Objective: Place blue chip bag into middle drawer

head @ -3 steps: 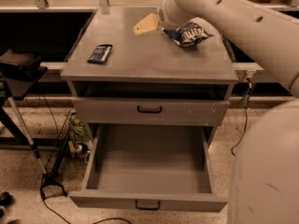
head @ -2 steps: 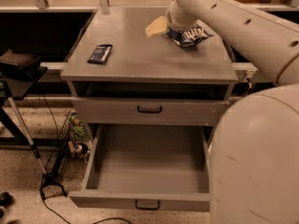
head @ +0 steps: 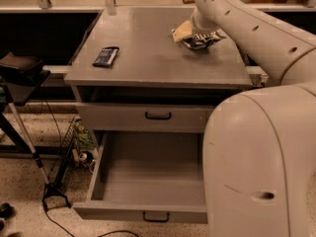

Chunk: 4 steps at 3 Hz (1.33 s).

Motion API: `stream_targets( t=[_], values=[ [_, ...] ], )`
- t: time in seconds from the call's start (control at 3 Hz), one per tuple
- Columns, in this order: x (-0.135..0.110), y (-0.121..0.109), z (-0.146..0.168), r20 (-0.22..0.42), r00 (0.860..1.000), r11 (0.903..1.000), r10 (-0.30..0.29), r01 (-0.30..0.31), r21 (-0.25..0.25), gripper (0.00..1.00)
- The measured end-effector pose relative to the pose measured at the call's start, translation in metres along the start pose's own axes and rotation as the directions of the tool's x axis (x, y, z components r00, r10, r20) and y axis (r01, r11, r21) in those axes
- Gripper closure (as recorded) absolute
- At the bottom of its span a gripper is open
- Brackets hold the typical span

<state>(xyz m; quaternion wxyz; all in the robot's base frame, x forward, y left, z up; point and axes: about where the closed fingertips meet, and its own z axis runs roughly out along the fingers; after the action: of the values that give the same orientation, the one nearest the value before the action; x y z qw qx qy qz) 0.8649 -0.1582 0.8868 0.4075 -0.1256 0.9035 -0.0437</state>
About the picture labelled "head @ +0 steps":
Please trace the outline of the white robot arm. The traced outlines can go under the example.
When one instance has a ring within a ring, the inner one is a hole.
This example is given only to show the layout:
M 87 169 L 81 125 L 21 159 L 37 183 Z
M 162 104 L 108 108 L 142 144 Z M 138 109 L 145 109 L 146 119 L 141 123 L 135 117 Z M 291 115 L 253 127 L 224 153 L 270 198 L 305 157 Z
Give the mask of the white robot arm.
M 316 171 L 316 38 L 240 0 L 195 0 L 189 29 L 220 28 L 275 85 L 212 112 L 202 149 L 210 237 L 308 237 Z

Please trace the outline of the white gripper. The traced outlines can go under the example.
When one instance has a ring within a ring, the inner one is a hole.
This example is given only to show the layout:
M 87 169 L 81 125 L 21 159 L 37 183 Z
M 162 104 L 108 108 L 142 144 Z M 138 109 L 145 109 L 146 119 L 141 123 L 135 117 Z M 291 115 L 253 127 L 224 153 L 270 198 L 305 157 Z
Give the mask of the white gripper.
M 185 21 L 172 31 L 174 42 L 191 38 L 194 32 L 197 34 L 208 34 L 216 32 L 219 27 L 211 20 L 203 16 L 198 9 L 194 9 L 191 21 Z

